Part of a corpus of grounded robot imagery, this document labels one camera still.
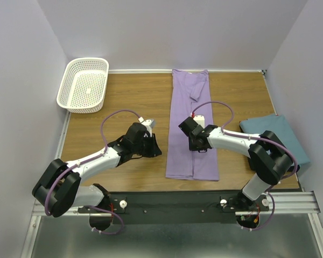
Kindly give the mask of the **purple t shirt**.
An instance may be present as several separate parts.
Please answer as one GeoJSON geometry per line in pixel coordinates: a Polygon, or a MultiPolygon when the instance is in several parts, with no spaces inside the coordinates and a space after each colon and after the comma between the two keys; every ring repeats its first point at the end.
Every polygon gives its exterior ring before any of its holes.
{"type": "Polygon", "coordinates": [[[188,137],[179,125],[200,104],[209,102],[209,73],[172,71],[173,91],[170,109],[166,177],[181,180],[218,181],[216,149],[205,153],[189,150],[188,137]]]}

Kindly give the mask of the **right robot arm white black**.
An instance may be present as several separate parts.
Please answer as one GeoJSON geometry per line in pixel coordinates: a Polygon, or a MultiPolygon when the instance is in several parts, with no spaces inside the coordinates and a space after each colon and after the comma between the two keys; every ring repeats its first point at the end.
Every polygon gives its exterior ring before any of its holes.
{"type": "Polygon", "coordinates": [[[227,149],[250,159],[255,174],[233,198],[239,209],[253,206],[263,193],[287,178],[285,174],[291,167],[294,173],[297,171],[296,158],[271,131],[245,134],[216,125],[202,127],[193,117],[186,118],[179,128],[188,137],[191,151],[227,149]]]}

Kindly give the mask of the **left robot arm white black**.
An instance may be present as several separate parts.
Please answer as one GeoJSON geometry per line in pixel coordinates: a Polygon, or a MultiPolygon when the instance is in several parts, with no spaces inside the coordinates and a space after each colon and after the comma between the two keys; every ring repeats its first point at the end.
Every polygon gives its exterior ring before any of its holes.
{"type": "Polygon", "coordinates": [[[139,157],[152,158],[162,154],[152,133],[153,119],[133,123],[126,134],[108,143],[107,147],[78,160],[53,160],[34,186],[33,197],[55,218],[72,207],[99,206],[107,193],[100,185],[81,183],[95,175],[116,168],[139,157]]]}

